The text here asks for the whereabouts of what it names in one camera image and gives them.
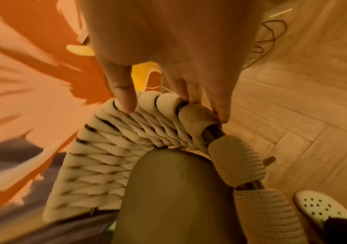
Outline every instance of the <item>floor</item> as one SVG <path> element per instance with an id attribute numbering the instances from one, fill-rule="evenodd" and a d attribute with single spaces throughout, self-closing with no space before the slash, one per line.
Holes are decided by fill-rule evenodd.
<path id="1" fill-rule="evenodd" d="M 242 72 L 224 130 L 261 157 L 277 158 L 267 168 L 268 187 L 290 199 L 322 191 L 347 208 L 347 0 L 277 2 L 266 16 L 293 10 L 265 20 L 283 19 L 288 30 Z M 283 29 L 269 26 L 276 35 Z M 257 40 L 269 38 L 262 27 Z M 266 52 L 271 43 L 261 46 Z"/>

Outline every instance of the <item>white cable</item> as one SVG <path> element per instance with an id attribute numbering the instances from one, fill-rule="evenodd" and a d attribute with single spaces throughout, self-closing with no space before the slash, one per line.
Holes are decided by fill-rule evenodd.
<path id="1" fill-rule="evenodd" d="M 163 88 L 163 89 L 166 89 L 167 91 L 169 91 L 170 93 L 175 93 L 176 94 L 176 92 L 173 92 L 173 91 L 171 91 L 170 89 L 168 89 L 168 88 L 166 88 L 166 87 L 164 87 L 164 86 L 157 86 L 157 87 L 146 87 L 145 89 L 156 89 L 156 88 Z"/>

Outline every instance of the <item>seat cushion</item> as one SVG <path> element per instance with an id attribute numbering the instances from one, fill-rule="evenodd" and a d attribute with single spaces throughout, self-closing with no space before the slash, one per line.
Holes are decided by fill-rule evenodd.
<path id="1" fill-rule="evenodd" d="M 112 243 L 245 243 L 232 190 L 205 157 L 148 153 L 129 177 Z"/>

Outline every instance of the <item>orange mural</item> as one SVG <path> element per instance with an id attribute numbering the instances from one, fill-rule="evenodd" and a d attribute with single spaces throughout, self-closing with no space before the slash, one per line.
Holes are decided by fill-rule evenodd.
<path id="1" fill-rule="evenodd" d="M 84 26 L 74 0 L 0 0 L 0 143 L 20 137 L 44 149 L 0 172 L 0 207 L 24 204 L 53 156 L 113 97 L 94 52 L 66 48 L 81 45 Z M 160 86 L 159 72 L 151 62 L 134 66 L 135 88 Z"/>

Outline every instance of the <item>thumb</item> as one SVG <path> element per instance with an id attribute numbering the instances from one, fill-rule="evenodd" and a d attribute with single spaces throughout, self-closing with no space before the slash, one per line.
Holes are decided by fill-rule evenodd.
<path id="1" fill-rule="evenodd" d="M 132 66 L 105 63 L 103 68 L 109 87 L 120 102 L 122 110 L 126 113 L 133 112 L 136 109 L 137 97 L 131 77 Z"/>

